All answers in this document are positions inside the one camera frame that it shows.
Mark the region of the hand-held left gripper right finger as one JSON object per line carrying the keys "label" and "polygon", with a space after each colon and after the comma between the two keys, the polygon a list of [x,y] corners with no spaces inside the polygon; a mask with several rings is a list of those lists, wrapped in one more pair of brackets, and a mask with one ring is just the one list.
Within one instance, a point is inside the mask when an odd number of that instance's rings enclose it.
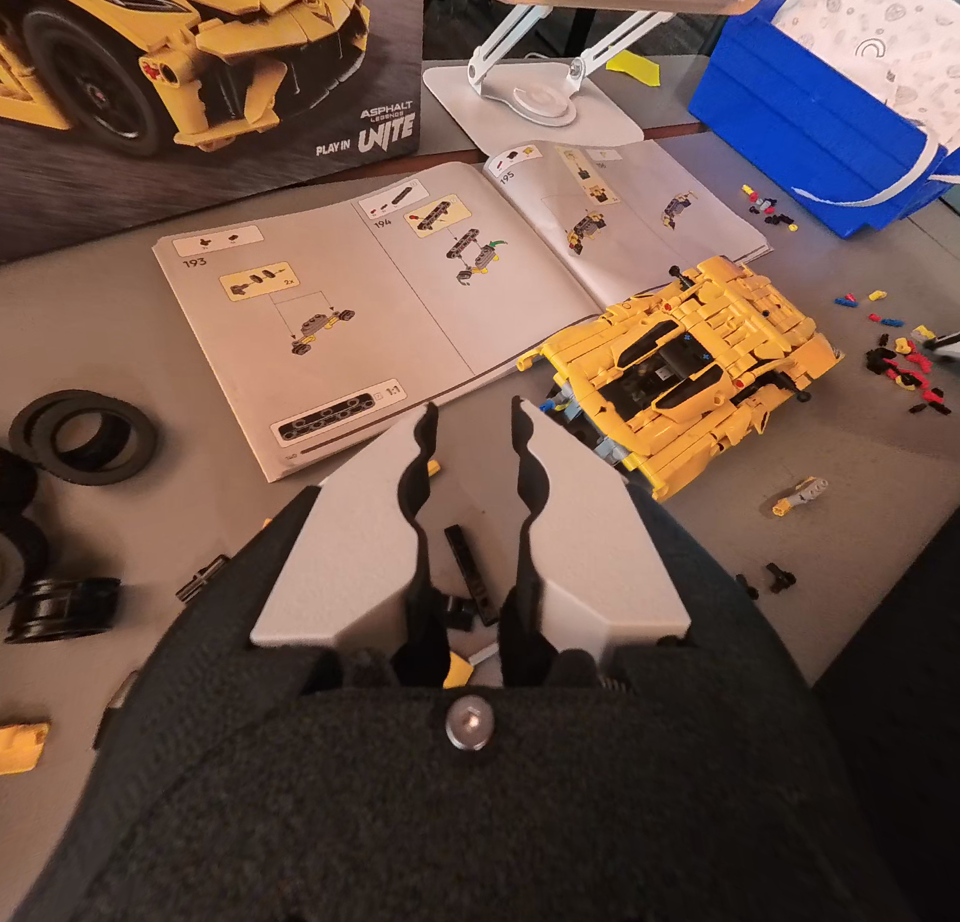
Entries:
{"label": "hand-held left gripper right finger", "polygon": [[690,616],[624,477],[529,400],[511,404],[521,530],[515,603],[546,641],[683,638]]}

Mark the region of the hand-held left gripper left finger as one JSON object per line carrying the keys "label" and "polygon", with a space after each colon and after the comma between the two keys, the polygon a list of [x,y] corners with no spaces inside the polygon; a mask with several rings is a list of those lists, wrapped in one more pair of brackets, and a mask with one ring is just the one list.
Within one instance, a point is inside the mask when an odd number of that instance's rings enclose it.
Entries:
{"label": "hand-held left gripper left finger", "polygon": [[426,549],[438,408],[419,405],[342,463],[318,496],[249,633],[258,648],[399,649]]}

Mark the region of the pile of red black pins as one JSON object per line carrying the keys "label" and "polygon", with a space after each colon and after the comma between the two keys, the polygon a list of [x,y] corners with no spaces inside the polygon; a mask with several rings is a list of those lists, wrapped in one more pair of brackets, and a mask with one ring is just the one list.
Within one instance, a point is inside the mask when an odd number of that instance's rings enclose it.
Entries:
{"label": "pile of red black pins", "polygon": [[940,384],[939,372],[957,360],[939,360],[925,350],[925,341],[951,334],[939,333],[925,324],[908,323],[906,319],[887,314],[883,301],[885,290],[874,290],[865,297],[853,291],[832,298],[831,302],[850,312],[860,312],[878,330],[875,343],[863,353],[863,364],[871,374],[882,377],[897,389],[910,394],[907,412],[917,415],[936,412],[951,416],[947,392]]}

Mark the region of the building instruction booklet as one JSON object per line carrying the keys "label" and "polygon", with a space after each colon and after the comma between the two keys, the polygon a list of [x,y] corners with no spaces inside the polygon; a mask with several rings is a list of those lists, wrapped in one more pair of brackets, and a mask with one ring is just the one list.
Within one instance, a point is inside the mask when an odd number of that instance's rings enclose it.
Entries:
{"label": "building instruction booklet", "polygon": [[516,142],[153,247],[269,482],[485,386],[671,267],[771,250],[652,140]]}

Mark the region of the yellow brick toy car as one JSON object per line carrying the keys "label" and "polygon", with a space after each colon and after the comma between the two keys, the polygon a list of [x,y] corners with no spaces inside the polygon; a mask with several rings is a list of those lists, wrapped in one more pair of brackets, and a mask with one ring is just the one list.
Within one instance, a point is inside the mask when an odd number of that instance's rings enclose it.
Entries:
{"label": "yellow brick toy car", "polygon": [[843,359],[768,277],[714,256],[563,328],[515,364],[554,372],[541,409],[663,503]]}

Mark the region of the grey desk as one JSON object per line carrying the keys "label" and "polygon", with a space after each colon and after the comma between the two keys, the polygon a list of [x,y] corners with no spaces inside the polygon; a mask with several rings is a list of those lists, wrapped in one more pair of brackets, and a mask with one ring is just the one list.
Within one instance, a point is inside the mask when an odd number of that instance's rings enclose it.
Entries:
{"label": "grey desk", "polygon": [[[759,589],[759,608],[813,682],[958,505],[957,369],[947,365],[940,376],[952,415],[909,414],[908,393],[864,366],[878,329],[832,300],[886,290],[887,315],[956,330],[958,215],[939,201],[882,232],[839,239],[690,120],[704,59],[657,60],[658,92],[642,96],[630,80],[606,83],[607,92],[738,214],[746,215],[742,184],[780,200],[798,232],[771,232],[774,249],[755,266],[846,355],[818,380],[810,402],[779,409],[761,437],[720,457],[666,503],[726,571]],[[51,541],[54,575],[119,578],[125,592],[105,634],[2,643],[2,724],[52,723],[36,769],[2,778],[2,920],[64,831],[95,759],[105,707],[182,611],[177,590],[214,557],[233,556],[303,486],[351,455],[265,480],[153,245],[166,235],[349,199],[403,172],[481,160],[427,91],[421,111],[414,156],[2,265],[2,434],[26,403],[62,388],[133,403],[161,431],[156,459],[124,483],[41,478],[33,513]],[[827,480],[825,492],[774,516],[774,504],[811,476]],[[797,584],[770,592],[771,562]]]}

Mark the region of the pile of yellow black pieces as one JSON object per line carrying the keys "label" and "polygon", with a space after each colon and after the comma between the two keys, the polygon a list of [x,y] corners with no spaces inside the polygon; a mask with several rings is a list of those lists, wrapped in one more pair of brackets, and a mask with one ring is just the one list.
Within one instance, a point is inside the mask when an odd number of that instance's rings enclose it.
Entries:
{"label": "pile of yellow black pieces", "polygon": [[[478,568],[462,527],[451,525],[444,530],[444,536],[468,591],[466,597],[447,596],[447,606],[444,611],[446,626],[459,631],[470,631],[474,615],[481,619],[483,625],[493,625],[498,619],[498,612],[491,601],[486,582]],[[178,589],[176,597],[183,603],[191,601],[201,589],[210,583],[214,576],[226,567],[230,560],[231,558],[227,555],[218,555]],[[453,689],[466,686],[476,667],[492,658],[497,651],[497,646],[491,644],[468,659],[455,652],[451,653],[449,671],[443,681],[443,688]],[[95,747],[99,746],[100,738],[106,732],[109,721],[119,712],[137,678],[137,671],[130,673],[106,705],[101,718],[101,726],[94,738]],[[14,775],[32,771],[42,757],[50,728],[51,725],[48,722],[3,726],[1,774]]]}

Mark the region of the cluster of mixed small pins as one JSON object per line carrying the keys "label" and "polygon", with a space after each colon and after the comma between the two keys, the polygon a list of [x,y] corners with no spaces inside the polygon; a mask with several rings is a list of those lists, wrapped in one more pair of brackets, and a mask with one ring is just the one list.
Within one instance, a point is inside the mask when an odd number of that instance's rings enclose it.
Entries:
{"label": "cluster of mixed small pins", "polygon": [[779,201],[776,198],[754,190],[749,184],[743,184],[741,192],[748,199],[748,211],[751,215],[761,218],[767,225],[783,226],[790,233],[799,231],[796,220],[781,211]]}

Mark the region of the black toy tire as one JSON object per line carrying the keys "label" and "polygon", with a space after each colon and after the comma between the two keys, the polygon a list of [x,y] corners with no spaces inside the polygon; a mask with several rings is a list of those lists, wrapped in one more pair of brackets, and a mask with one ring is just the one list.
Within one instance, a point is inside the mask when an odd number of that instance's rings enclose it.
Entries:
{"label": "black toy tire", "polygon": [[[91,436],[68,448],[68,428],[84,420],[94,422]],[[139,408],[77,388],[28,402],[14,415],[7,438],[13,452],[34,467],[86,487],[120,484],[136,476],[159,444],[158,430]]]}
{"label": "black toy tire", "polygon": [[1,512],[1,609],[24,586],[42,578],[49,557],[49,542],[35,522],[18,513]]}

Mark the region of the blue plastic bin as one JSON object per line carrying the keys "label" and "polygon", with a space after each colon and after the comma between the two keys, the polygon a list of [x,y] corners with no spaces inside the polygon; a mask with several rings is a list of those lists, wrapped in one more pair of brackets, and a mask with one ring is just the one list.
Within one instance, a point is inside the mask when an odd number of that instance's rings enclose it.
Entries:
{"label": "blue plastic bin", "polygon": [[776,28],[785,1],[726,21],[691,114],[840,239],[957,187],[958,151]]}

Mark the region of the black toy wheel rim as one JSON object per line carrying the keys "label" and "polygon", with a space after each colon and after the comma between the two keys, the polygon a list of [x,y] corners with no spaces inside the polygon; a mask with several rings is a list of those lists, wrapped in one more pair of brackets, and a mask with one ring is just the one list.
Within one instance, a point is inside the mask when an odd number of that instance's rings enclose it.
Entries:
{"label": "black toy wheel rim", "polygon": [[113,577],[42,579],[14,598],[5,643],[68,641],[110,631],[119,609],[122,582]]}

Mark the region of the yellow paper scrap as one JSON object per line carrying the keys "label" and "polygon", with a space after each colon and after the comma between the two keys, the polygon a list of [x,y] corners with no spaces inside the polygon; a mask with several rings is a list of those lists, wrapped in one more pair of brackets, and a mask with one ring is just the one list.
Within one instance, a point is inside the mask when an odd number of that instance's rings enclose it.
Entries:
{"label": "yellow paper scrap", "polygon": [[606,60],[605,70],[629,76],[638,83],[649,88],[659,88],[662,85],[661,66],[645,56],[623,50]]}

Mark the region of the toy car set box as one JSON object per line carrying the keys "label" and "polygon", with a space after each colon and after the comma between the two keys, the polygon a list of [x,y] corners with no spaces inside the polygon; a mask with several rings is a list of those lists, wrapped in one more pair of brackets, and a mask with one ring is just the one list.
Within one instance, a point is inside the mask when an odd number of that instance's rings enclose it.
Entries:
{"label": "toy car set box", "polygon": [[2,263],[414,153],[424,0],[1,0]]}

